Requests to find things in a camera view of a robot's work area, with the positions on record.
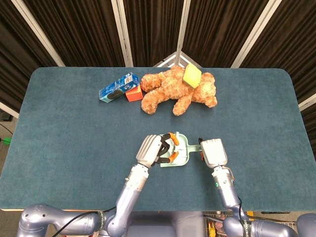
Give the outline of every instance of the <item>table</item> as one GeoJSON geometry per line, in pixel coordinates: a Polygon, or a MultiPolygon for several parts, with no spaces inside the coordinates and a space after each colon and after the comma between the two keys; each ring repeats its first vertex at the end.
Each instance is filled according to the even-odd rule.
{"type": "MultiPolygon", "coordinates": [[[[100,88],[128,72],[142,77],[167,68],[37,69],[0,178],[0,208],[43,202],[61,209],[115,205],[148,134],[180,131],[189,144],[221,138],[245,210],[316,209],[316,164],[290,76],[281,69],[203,68],[216,78],[218,105],[174,101],[144,113],[122,96],[99,101],[100,88]]],[[[135,210],[222,210],[209,169],[187,165],[150,170],[135,210]]]]}

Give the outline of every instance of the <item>brown curtain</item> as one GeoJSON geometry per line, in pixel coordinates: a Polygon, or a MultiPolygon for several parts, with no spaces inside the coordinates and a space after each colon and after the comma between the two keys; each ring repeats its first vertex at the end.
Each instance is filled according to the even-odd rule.
{"type": "Polygon", "coordinates": [[[110,0],[24,2],[66,66],[125,66],[110,0]]]}
{"type": "Polygon", "coordinates": [[[11,1],[0,1],[0,101],[19,112],[32,72],[56,66],[11,1]]]}
{"type": "Polygon", "coordinates": [[[316,93],[316,1],[282,1],[241,67],[283,68],[298,102],[316,93]]]}
{"type": "Polygon", "coordinates": [[[302,118],[316,159],[316,104],[304,109],[302,118]]]}
{"type": "Polygon", "coordinates": [[[183,0],[124,0],[134,67],[152,67],[177,50],[183,0]]]}
{"type": "Polygon", "coordinates": [[[230,67],[267,2],[191,1],[182,51],[202,67],[230,67]]]}

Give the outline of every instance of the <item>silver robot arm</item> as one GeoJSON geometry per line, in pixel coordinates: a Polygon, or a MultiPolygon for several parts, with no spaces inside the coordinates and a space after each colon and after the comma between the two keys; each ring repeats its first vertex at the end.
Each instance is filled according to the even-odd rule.
{"type": "Polygon", "coordinates": [[[215,186],[221,198],[222,205],[233,211],[233,216],[223,221],[223,229],[232,237],[297,237],[296,232],[282,224],[270,221],[249,221],[241,209],[241,203],[234,187],[232,171],[225,167],[227,155],[221,139],[201,142],[204,161],[214,172],[215,186]]]}
{"type": "Polygon", "coordinates": [[[148,178],[148,169],[155,163],[168,162],[159,157],[169,147],[165,140],[170,135],[149,135],[143,141],[136,159],[138,164],[131,169],[125,179],[125,185],[117,199],[116,212],[102,211],[83,214],[81,212],[67,212],[46,204],[35,204],[27,207],[21,215],[17,237],[45,237],[48,224],[59,230],[74,217],[81,217],[72,221],[61,235],[91,235],[99,231],[100,237],[121,237],[126,231],[127,219],[148,178]]]}

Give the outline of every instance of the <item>mint green dustpan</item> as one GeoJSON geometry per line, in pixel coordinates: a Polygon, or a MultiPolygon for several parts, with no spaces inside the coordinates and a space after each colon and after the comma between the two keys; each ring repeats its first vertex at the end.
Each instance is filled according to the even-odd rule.
{"type": "Polygon", "coordinates": [[[188,139],[185,135],[176,132],[176,137],[179,141],[179,145],[175,146],[171,139],[167,140],[166,142],[170,145],[169,150],[160,157],[168,158],[173,153],[179,152],[176,159],[171,163],[161,163],[161,167],[170,167],[170,166],[182,166],[188,163],[189,161],[189,154],[190,152],[201,152],[202,148],[201,145],[189,145],[188,139]]]}

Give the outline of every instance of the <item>orange block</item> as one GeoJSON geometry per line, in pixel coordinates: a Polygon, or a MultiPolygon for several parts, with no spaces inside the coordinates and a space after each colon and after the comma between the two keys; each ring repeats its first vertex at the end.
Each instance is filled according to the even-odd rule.
{"type": "Polygon", "coordinates": [[[129,102],[143,99],[143,92],[142,92],[142,89],[140,88],[140,85],[127,91],[125,94],[129,102]]]}

